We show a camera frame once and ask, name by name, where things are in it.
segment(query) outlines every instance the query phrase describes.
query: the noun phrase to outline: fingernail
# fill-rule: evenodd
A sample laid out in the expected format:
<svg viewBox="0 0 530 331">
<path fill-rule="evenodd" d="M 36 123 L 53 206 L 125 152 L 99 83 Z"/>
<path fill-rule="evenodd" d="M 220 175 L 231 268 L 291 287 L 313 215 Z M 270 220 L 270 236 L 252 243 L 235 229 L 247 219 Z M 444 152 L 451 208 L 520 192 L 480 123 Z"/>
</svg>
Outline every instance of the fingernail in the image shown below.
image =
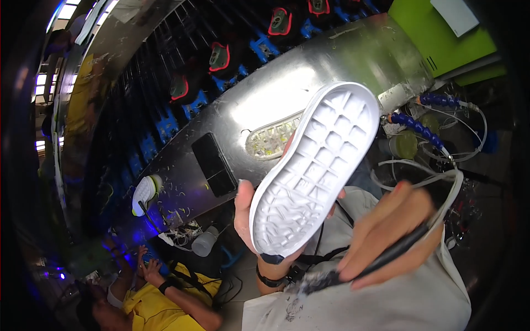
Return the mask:
<svg viewBox="0 0 530 331">
<path fill-rule="evenodd" d="M 399 182 L 396 187 L 394 187 L 394 189 L 392 190 L 392 193 L 395 193 L 397 191 L 399 191 L 401 189 L 401 187 L 403 187 L 403 182 Z"/>
<path fill-rule="evenodd" d="M 351 284 L 351 289 L 352 290 L 359 290 L 359 289 L 362 289 L 364 286 L 365 286 L 365 284 L 364 284 L 363 280 L 359 279 L 357 281 L 353 281 L 353 283 Z"/>
</svg>

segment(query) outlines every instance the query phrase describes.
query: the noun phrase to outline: black tool handle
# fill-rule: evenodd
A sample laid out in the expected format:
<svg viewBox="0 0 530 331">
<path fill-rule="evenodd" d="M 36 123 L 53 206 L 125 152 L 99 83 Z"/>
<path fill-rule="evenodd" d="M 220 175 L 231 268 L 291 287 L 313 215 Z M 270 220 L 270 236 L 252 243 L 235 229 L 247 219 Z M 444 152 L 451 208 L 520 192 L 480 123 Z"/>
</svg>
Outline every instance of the black tool handle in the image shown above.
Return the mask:
<svg viewBox="0 0 530 331">
<path fill-rule="evenodd" d="M 429 231 L 429 227 L 426 222 L 420 224 L 414 231 L 403 236 L 401 239 L 396 241 L 392 246 L 385 249 L 380 256 L 378 256 L 369 266 L 367 266 L 358 276 L 353 280 L 360 279 L 367 274 L 371 274 L 374 271 L 381 269 L 383 266 L 387 265 L 391 261 L 394 261 L 406 251 L 412 247 L 424 234 Z"/>
<path fill-rule="evenodd" d="M 429 231 L 429 227 L 426 222 L 420 224 L 414 231 L 403 236 L 396 241 L 392 246 L 385 249 L 372 263 L 370 263 L 359 275 L 352 279 L 352 281 L 360 279 L 368 274 L 373 273 L 381 269 L 383 266 L 394 261 L 405 252 L 407 252 L 412 245 L 414 245 L 421 237 Z M 338 271 L 330 271 L 326 274 L 325 279 L 318 281 L 306 280 L 302 281 L 302 285 L 298 291 L 299 294 L 309 295 L 314 292 L 321 291 L 330 286 L 336 286 L 343 284 L 344 282 L 339 279 Z"/>
</svg>

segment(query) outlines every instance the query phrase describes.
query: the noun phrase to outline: white shirt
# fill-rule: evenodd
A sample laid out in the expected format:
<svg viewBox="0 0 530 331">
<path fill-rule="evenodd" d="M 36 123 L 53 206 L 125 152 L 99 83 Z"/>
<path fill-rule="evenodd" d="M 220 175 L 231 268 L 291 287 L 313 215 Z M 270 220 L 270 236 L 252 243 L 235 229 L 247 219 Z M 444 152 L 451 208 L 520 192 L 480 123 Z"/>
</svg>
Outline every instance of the white shirt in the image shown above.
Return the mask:
<svg viewBox="0 0 530 331">
<path fill-rule="evenodd" d="M 346 187 L 346 193 L 341 206 L 354 220 L 378 202 L 357 187 Z M 351 234 L 346 217 L 335 209 L 335 215 L 324 223 L 318 255 L 347 246 Z M 315 241 L 313 237 L 304 254 L 313 254 Z M 332 270 L 344 254 L 311 270 Z M 442 241 L 418 270 L 381 285 L 351 291 L 349 284 L 343 284 L 311 294 L 303 301 L 283 292 L 247 301 L 242 330 L 455 331 L 466 327 L 470 315 L 469 296 Z"/>
</svg>

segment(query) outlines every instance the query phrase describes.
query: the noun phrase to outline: white sneaker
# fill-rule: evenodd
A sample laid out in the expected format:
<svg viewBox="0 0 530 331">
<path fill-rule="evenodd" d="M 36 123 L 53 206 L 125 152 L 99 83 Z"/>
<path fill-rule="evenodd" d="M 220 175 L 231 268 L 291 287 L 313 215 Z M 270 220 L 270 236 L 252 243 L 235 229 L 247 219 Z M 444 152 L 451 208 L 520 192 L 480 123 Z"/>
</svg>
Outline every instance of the white sneaker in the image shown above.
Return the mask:
<svg viewBox="0 0 530 331">
<path fill-rule="evenodd" d="M 139 202 L 141 202 L 147 209 L 147 202 L 155 196 L 155 193 L 156 186 L 151 176 L 145 176 L 142 178 L 132 194 L 132 214 L 134 216 L 143 216 L 145 213 L 140 207 Z"/>
<path fill-rule="evenodd" d="M 318 230 L 377 133 L 380 105 L 365 86 L 338 82 L 309 102 L 290 148 L 258 186 L 252 245 L 278 264 Z"/>
</svg>

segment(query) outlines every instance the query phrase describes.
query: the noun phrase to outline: black watch strap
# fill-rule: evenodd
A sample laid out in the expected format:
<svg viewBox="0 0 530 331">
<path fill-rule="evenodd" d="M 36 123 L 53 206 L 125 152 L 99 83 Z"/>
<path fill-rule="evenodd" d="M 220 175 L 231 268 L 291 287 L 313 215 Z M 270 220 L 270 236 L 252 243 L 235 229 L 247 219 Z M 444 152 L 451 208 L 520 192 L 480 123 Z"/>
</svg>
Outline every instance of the black watch strap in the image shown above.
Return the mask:
<svg viewBox="0 0 530 331">
<path fill-rule="evenodd" d="M 287 283 L 287 278 L 286 277 L 282 277 L 278 280 L 272 280 L 272 279 L 268 279 L 267 277 L 265 276 L 262 276 L 260 274 L 260 270 L 258 268 L 258 265 L 256 264 L 256 275 L 258 275 L 258 278 L 259 280 L 265 284 L 267 287 L 270 287 L 270 288 L 277 288 L 278 286 L 284 284 L 284 283 Z"/>
<path fill-rule="evenodd" d="M 162 283 L 162 285 L 160 285 L 158 287 L 158 290 L 163 294 L 165 295 L 165 290 L 168 288 L 168 287 L 171 287 L 171 282 L 168 282 L 168 281 L 165 281 Z"/>
</svg>

